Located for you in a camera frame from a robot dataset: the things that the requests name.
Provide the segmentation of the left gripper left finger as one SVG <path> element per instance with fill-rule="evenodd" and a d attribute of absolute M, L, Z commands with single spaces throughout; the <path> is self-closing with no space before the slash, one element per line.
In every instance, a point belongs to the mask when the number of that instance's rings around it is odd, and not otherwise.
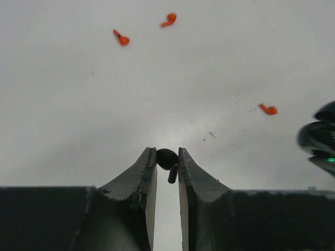
<path fill-rule="evenodd" d="M 1 188 L 1 250 L 152 250 L 157 151 L 94 186 Z"/>

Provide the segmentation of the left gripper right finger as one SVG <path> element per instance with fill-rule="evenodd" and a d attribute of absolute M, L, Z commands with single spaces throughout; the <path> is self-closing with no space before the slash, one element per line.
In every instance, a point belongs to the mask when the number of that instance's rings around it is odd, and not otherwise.
<path fill-rule="evenodd" d="M 334 192 L 233 190 L 178 151 L 184 250 L 334 250 Z"/>

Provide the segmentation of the black earbud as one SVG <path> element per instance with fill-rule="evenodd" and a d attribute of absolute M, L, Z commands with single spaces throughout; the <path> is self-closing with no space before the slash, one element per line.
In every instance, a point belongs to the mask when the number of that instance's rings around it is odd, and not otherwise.
<path fill-rule="evenodd" d="M 175 183 L 178 173 L 178 155 L 170 149 L 159 149 L 157 150 L 157 164 L 162 169 L 169 171 L 168 183 Z"/>

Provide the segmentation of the black case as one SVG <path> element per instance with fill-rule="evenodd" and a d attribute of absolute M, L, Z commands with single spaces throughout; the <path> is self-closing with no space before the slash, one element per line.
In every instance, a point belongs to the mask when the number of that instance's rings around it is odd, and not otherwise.
<path fill-rule="evenodd" d="M 315 119 L 299 130 L 297 144 L 311 163 L 334 176 L 334 101 L 320 108 Z"/>

